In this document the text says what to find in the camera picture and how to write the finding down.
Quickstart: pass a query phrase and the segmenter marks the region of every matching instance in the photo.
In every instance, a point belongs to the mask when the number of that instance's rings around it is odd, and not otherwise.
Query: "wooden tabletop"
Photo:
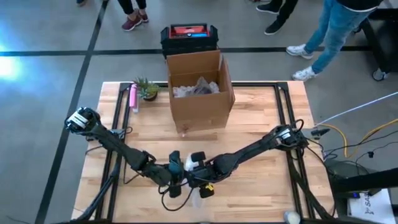
[[[295,118],[305,121],[304,128],[313,127],[304,84],[288,84]],[[107,128],[112,125],[118,89],[118,82],[105,82],[102,86],[97,111]],[[129,125],[133,131],[126,136],[126,144],[150,152],[158,163],[168,163],[169,153],[174,150],[181,152],[183,160],[189,153],[198,151],[205,151],[209,159],[217,154],[237,151],[280,124],[272,88],[235,87],[234,92],[236,102],[225,129],[188,133],[181,137],[175,131],[169,95],[167,91],[161,91],[156,101],[141,103],[138,114],[131,112]],[[90,143],[89,148],[97,145]],[[310,147],[320,155],[316,145]],[[86,156],[73,218],[79,216],[98,193],[105,157],[104,149],[91,151]],[[310,151],[305,152],[304,162],[313,194],[327,211],[331,211],[333,197],[325,168]],[[127,179],[134,174],[127,168]],[[166,197],[166,205],[178,207],[188,191],[183,187],[179,198]],[[303,197],[301,201],[307,213]],[[157,186],[151,180],[138,177],[126,185],[120,180],[114,222],[282,222],[283,213],[287,210],[294,210],[294,203],[286,155],[285,152],[271,150],[241,164],[230,178],[215,184],[215,195],[205,199],[201,208],[192,207],[189,200],[181,210],[168,212],[163,208]]]

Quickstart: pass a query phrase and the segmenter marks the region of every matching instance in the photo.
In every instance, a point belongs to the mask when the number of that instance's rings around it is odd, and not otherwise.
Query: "succulent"
[[[147,78],[137,77],[134,83],[138,86],[138,95],[141,98],[150,98],[159,90],[159,86],[149,82]]]

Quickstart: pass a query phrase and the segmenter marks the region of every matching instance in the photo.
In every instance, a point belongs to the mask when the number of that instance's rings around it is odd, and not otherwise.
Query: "black shoe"
[[[256,7],[256,9],[259,12],[268,12],[268,13],[271,13],[271,14],[278,15],[280,6],[279,7],[271,6],[271,3],[269,3],[269,4],[259,5],[259,6]]]
[[[269,27],[266,28],[266,31],[264,32],[265,35],[274,35],[276,34],[280,28],[283,26],[282,23],[280,23],[278,20],[273,22]]]

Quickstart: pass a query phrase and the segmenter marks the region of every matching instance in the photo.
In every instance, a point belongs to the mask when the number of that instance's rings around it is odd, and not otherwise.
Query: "chair wheel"
[[[377,69],[376,71],[374,71],[372,74],[372,78],[378,82],[385,80],[387,77],[388,77],[388,74],[386,72],[382,72],[380,70],[380,68]]]

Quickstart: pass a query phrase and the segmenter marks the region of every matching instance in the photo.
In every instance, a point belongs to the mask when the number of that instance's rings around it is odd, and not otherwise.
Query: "gray floor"
[[[147,0],[150,23],[133,32],[123,32],[125,15],[110,0],[95,50],[158,49],[159,32],[173,23],[207,22],[219,29],[220,47],[286,47],[305,42],[317,27],[321,0],[301,0],[283,29],[275,36],[262,32],[274,16],[255,11],[247,0]],[[86,50],[101,1],[89,0],[83,8],[73,1],[2,1],[0,51]],[[349,46],[367,45],[362,33],[349,37]],[[233,80],[289,80],[310,61],[285,53],[230,53]],[[72,98],[84,55],[0,57],[0,223],[15,223],[8,217],[33,223],[60,139],[63,119]],[[316,122],[397,91],[398,76],[375,82],[371,52],[341,52],[315,80],[305,84]],[[79,106],[95,108],[101,83],[126,81],[136,76],[166,80],[161,55],[92,56]],[[334,119],[349,143],[360,141],[370,129],[397,118],[397,97],[390,98]],[[376,134],[396,129],[391,126]],[[396,140],[390,136],[361,147],[361,152]],[[324,137],[326,149],[342,141],[334,132]],[[398,144],[379,150],[374,159],[359,162],[370,169],[396,166]],[[46,223],[70,218],[83,167],[86,142],[70,136],[62,161]],[[338,151],[338,160],[345,160]],[[392,197],[398,201],[398,192]]]

